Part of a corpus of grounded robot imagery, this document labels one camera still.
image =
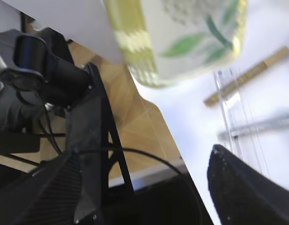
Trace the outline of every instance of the wire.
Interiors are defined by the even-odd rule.
[[[45,119],[46,119],[46,121],[47,121],[47,126],[48,126],[49,132],[50,132],[50,134],[48,134],[46,131],[45,131],[45,132],[43,131],[43,132],[44,132],[44,135],[46,135],[47,139],[49,140],[49,142],[51,143],[51,145],[53,146],[53,148],[55,149],[55,151],[57,152],[57,154],[58,154],[58,155],[61,155],[61,154],[62,154],[62,151],[60,150],[60,148],[59,148],[59,146],[58,146],[58,144],[57,144],[57,142],[56,142],[56,140],[55,140],[54,134],[53,134],[53,132],[52,132],[52,125],[51,125],[51,120],[50,120],[49,113],[48,113],[48,111],[46,110],[45,103],[44,103],[43,99],[40,97],[40,94],[37,93],[37,95],[38,95],[38,97],[39,97],[40,100],[41,100],[42,108],[43,108],[44,114],[45,114]]]
[[[60,155],[62,154],[61,150],[59,149],[57,143],[56,143],[56,140],[54,138],[54,135],[53,135],[53,132],[52,132],[52,126],[51,126],[51,120],[50,120],[50,117],[48,115],[48,112],[45,108],[45,104],[44,104],[44,101],[43,99],[40,97],[40,95],[38,94],[39,98],[41,99],[42,101],[42,105],[43,105],[43,108],[44,108],[44,113],[45,113],[45,117],[46,117],[46,120],[47,120],[47,125],[48,125],[48,128],[49,128],[49,132],[50,132],[50,135],[46,132],[46,130],[44,129],[44,127],[42,126],[41,124],[41,121],[39,121],[39,125],[40,125],[40,129],[43,128],[44,131],[44,135],[47,137],[47,139],[49,140],[49,142],[51,143],[51,145],[53,146],[53,148],[55,149],[55,151]],[[170,169],[172,169],[174,172],[177,173],[177,175],[184,181],[184,183],[187,185],[187,187],[189,188],[190,192],[192,193],[192,195],[194,196],[194,199],[196,201],[196,204],[197,204],[197,207],[198,207],[198,210],[200,212],[200,217],[199,217],[199,224],[201,225],[202,224],[202,213],[201,213],[201,208],[200,208],[200,204],[199,204],[199,201],[197,199],[197,196],[196,196],[196,192],[194,191],[194,188],[192,186],[192,183],[189,182],[189,180],[187,180],[187,178],[185,177],[185,175],[183,175],[183,173],[178,169],[176,168],[175,166],[173,166],[171,163],[167,162],[166,160],[158,157],[158,156],[155,156],[153,154],[150,154],[148,152],[145,152],[145,151],[142,151],[142,150],[137,150],[137,149],[131,149],[131,148],[114,148],[114,147],[101,147],[101,148],[98,148],[98,149],[93,149],[93,150],[82,150],[82,151],[79,151],[79,155],[86,155],[86,154],[93,154],[93,153],[100,153],[100,152],[108,152],[108,151],[127,151],[127,152],[133,152],[133,153],[137,153],[137,154],[140,154],[140,155],[144,155],[144,156],[147,156],[149,158],[152,158],[156,161],[159,161],[163,164],[165,164],[166,166],[168,166]]]
[[[100,152],[105,152],[105,151],[126,151],[126,152],[133,152],[133,153],[137,153],[137,154],[140,154],[140,155],[144,155],[144,156],[147,156],[149,158],[153,158],[154,160],[157,160],[163,164],[165,164],[166,166],[168,166],[170,169],[172,169],[174,172],[177,173],[177,175],[184,181],[184,183],[186,183],[187,187],[189,188],[189,190],[191,191],[192,195],[194,196],[195,198],[195,201],[196,201],[196,204],[197,204],[197,207],[198,207],[198,210],[200,212],[200,218],[199,218],[199,224],[201,225],[202,224],[202,213],[201,213],[201,208],[200,208],[200,204],[199,204],[199,201],[197,199],[197,196],[196,196],[196,192],[194,191],[194,188],[192,186],[192,183],[189,182],[189,180],[187,180],[187,178],[185,177],[185,175],[178,169],[176,168],[175,166],[173,166],[171,163],[169,163],[168,161],[158,157],[158,156],[155,156],[153,154],[150,154],[148,152],[145,152],[145,151],[142,151],[142,150],[137,150],[137,149],[131,149],[131,148],[114,148],[114,147],[101,147],[101,148],[98,148],[98,149],[93,149],[93,150],[82,150],[82,151],[79,151],[79,155],[86,155],[86,154],[93,154],[93,153],[100,153]]]

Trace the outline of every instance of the tiled floor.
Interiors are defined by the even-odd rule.
[[[91,61],[98,66],[105,84],[119,136],[124,147],[145,150],[167,160],[179,157],[179,151],[171,137],[159,109],[139,95],[135,84],[124,65],[115,65],[102,59],[95,53],[71,43],[69,46],[75,64],[81,66]],[[52,121],[55,133],[65,132],[65,121],[55,117]],[[56,139],[61,150],[64,150],[65,139]],[[21,157],[39,162],[56,156],[52,146],[46,139],[41,140],[41,150],[33,154],[20,154]],[[139,171],[158,164],[158,162],[126,153],[126,161],[130,172]],[[0,157],[0,163],[28,171],[32,166]],[[115,165],[110,178],[120,175],[119,166]]]

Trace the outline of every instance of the floor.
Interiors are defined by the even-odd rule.
[[[180,156],[179,151],[159,109],[139,95],[126,66],[111,64],[75,42],[71,43],[69,48],[76,66],[81,67],[89,61],[98,66],[110,99],[122,146],[145,150],[169,161],[177,159]],[[65,132],[64,119],[52,118],[52,128],[55,133]],[[56,138],[56,141],[60,149],[64,150],[65,138]],[[41,140],[40,149],[38,153],[17,155],[36,162],[56,157],[46,139]],[[158,164],[152,159],[134,153],[125,153],[125,157],[131,173]],[[1,156],[0,163],[23,171],[33,168]],[[110,173],[110,179],[118,176],[120,176],[119,166],[115,165]]]

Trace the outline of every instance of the black metal frame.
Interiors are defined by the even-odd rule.
[[[86,65],[86,70],[93,75],[94,83],[96,88],[99,90],[99,93],[102,97],[102,107],[101,107],[101,116],[102,116],[102,125],[101,125],[101,146],[102,147],[117,147],[122,148],[119,134],[117,131],[116,123],[112,113],[111,105],[107,92],[104,87],[104,83],[100,77],[97,67],[91,66],[89,63]],[[109,142],[109,134],[112,139],[112,143]],[[124,180],[124,191],[118,193],[110,193],[109,189],[109,173],[112,167],[118,162],[121,174]],[[123,152],[113,152],[109,157],[107,152],[101,153],[101,191],[102,191],[102,205],[109,204],[115,201],[117,198],[131,196],[134,194],[134,189],[132,181],[130,178],[130,173],[126,165],[126,159]]]

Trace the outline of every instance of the green leaf design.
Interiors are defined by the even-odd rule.
[[[205,61],[205,64],[209,64],[210,62],[213,62],[215,60],[220,59],[222,56],[225,55],[225,53],[228,51],[229,49],[224,47],[224,48],[220,48],[220,49],[215,49],[215,51],[213,51],[212,54],[210,54],[210,56],[207,58],[207,60]]]
[[[195,35],[188,35],[179,39],[173,46],[163,52],[163,57],[171,58],[183,56],[192,52],[203,41],[206,34],[198,33]]]
[[[231,18],[236,14],[237,8],[238,8],[239,0],[232,0],[229,7],[227,7],[227,10],[225,11],[222,22],[223,24],[227,24]]]

